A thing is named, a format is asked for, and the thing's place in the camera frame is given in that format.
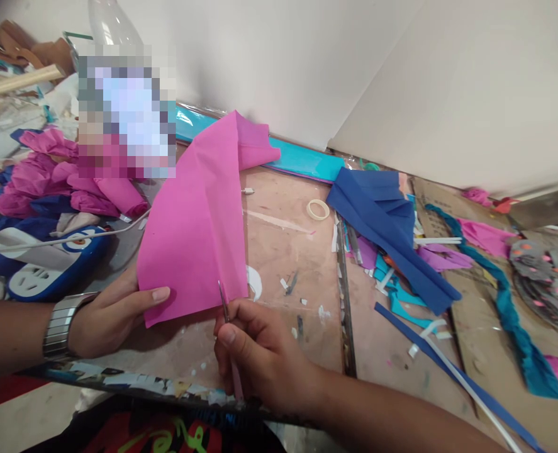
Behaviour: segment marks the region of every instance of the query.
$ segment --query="left hand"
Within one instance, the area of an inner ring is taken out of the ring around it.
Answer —
[[[110,354],[142,322],[142,314],[163,303],[170,288],[139,291],[136,265],[81,308],[69,328],[69,350],[84,359]]]

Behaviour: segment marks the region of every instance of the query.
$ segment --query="blue paper strip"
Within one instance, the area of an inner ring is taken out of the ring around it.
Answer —
[[[537,396],[558,400],[558,380],[551,365],[532,342],[528,332],[520,325],[518,312],[511,301],[510,282],[507,280],[505,273],[476,249],[466,244],[467,241],[465,236],[463,236],[461,225],[457,219],[432,204],[426,204],[425,208],[441,216],[450,227],[452,235],[462,238],[461,243],[457,245],[459,250],[476,260],[480,266],[485,268],[497,280],[498,290],[495,306],[497,313],[499,313],[499,320],[503,330],[510,335],[512,343],[516,347],[516,358],[522,369],[528,391]]]
[[[417,335],[414,331],[412,331],[409,327],[407,327],[401,320],[396,318],[390,311],[385,308],[383,305],[376,303],[375,304],[375,311],[381,314],[385,319],[390,321],[394,327],[396,327],[400,332],[419,346],[429,358],[431,358],[436,365],[438,365],[442,370],[447,373],[451,379],[453,379],[457,384],[459,381],[455,378],[455,375],[451,373],[449,368],[440,360],[440,357],[434,352],[434,350],[427,344],[427,342]],[[514,418],[512,414],[507,412],[507,410],[499,404],[499,401],[494,399],[486,390],[476,384],[467,374],[457,368],[457,371],[461,376],[467,381],[469,386],[474,389],[477,395],[484,401],[484,404],[497,416],[499,417],[503,423],[509,426],[512,430],[514,430],[528,445],[530,445],[535,451],[538,453],[545,453],[545,451],[538,446],[537,439],[526,430],[525,427],[520,425],[520,422]]]
[[[176,138],[190,143],[204,129],[218,121],[187,108],[176,106]],[[281,158],[264,165],[277,171],[332,183],[344,167],[340,157],[270,138],[271,146],[281,150]]]

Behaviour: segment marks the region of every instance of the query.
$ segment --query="white cable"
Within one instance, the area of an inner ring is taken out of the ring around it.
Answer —
[[[54,241],[46,241],[46,242],[40,242],[40,243],[37,243],[37,244],[30,244],[30,245],[22,245],[21,244],[21,245],[12,245],[10,247],[0,247],[0,252],[14,252],[16,250],[35,249],[37,247],[45,247],[47,245],[56,245],[56,244],[65,243],[65,242],[73,242],[73,241],[78,240],[78,239],[90,239],[90,238],[95,238],[95,237],[111,236],[111,235],[118,234],[118,233],[124,233],[128,230],[131,230],[136,225],[138,225],[142,220],[144,220],[148,216],[148,214],[150,212],[151,212],[151,209],[149,209],[142,216],[140,216],[136,221],[134,221],[131,225],[129,225],[127,228],[124,228],[123,230],[117,230],[117,231],[112,231],[112,232],[104,232],[104,233],[95,233],[95,234],[91,234],[91,235],[84,235],[84,236],[80,236],[80,237],[72,237],[72,238],[66,238],[66,239],[58,239],[58,240],[54,240]]]
[[[430,340],[429,336],[425,338],[425,341],[428,343],[428,345],[430,345],[430,347],[434,350],[434,352],[440,357],[440,360],[447,366],[449,371],[455,376],[455,378],[459,381],[459,383],[463,386],[463,388],[469,393],[469,396],[471,396],[472,399],[476,402],[476,404],[478,404],[478,406],[482,408],[484,413],[488,416],[488,418],[491,420],[493,425],[497,428],[497,431],[501,433],[501,435],[505,439],[505,442],[507,442],[507,444],[510,446],[511,451],[513,451],[514,453],[522,453],[522,450],[520,450],[518,444],[516,444],[516,442],[512,439],[511,435],[505,430],[501,422],[496,418],[494,413],[492,413],[491,410],[488,407],[486,407],[484,401],[478,396],[478,394],[474,391],[474,389],[470,387],[470,385],[463,378],[463,376],[461,376],[459,371],[457,371],[457,369],[450,362],[450,360],[448,360],[446,356],[444,356],[442,351],[433,343],[432,340]]]

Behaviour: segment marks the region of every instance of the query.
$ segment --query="watch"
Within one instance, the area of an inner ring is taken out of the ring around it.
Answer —
[[[61,359],[70,355],[69,328],[77,310],[96,299],[94,293],[74,294],[57,303],[50,315],[42,349],[45,359]]]

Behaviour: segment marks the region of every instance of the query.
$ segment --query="right hand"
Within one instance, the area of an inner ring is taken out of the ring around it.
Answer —
[[[233,394],[231,360],[240,370],[245,397],[258,396],[275,413],[307,417],[316,407],[322,369],[302,353],[279,315],[247,299],[216,318],[214,352],[227,394]]]

